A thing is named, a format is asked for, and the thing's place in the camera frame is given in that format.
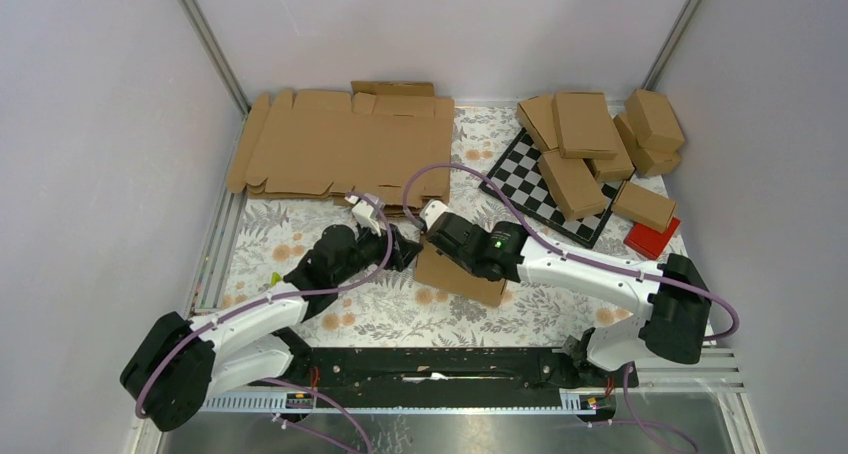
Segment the brown cardboard box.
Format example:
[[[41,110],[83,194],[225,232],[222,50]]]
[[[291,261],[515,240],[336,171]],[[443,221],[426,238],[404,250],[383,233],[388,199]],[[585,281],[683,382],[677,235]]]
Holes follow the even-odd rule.
[[[461,295],[489,307],[498,307],[503,300],[506,282],[475,277],[455,264],[427,240],[416,258],[414,278],[417,282]]]

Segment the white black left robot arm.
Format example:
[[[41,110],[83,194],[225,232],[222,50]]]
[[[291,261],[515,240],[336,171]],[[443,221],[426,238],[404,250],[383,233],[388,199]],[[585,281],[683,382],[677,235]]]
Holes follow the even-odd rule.
[[[119,376],[135,401],[136,416],[168,432],[191,419],[207,399],[236,387],[275,377],[288,385],[301,383],[311,361],[277,331],[315,317],[340,292],[383,270],[404,271],[422,249],[396,225],[379,233],[332,225],[263,293],[208,315],[162,315]]]

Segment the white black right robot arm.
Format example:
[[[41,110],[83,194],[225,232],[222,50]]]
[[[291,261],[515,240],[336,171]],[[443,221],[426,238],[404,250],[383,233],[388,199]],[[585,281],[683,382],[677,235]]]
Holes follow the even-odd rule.
[[[672,278],[671,263],[568,247],[532,236],[512,222],[499,222],[487,231],[442,204],[427,208],[421,220],[427,241],[474,277],[565,288],[629,311],[627,319],[567,342],[567,355],[583,384],[597,386],[640,359],[699,362],[711,302],[703,288]]]

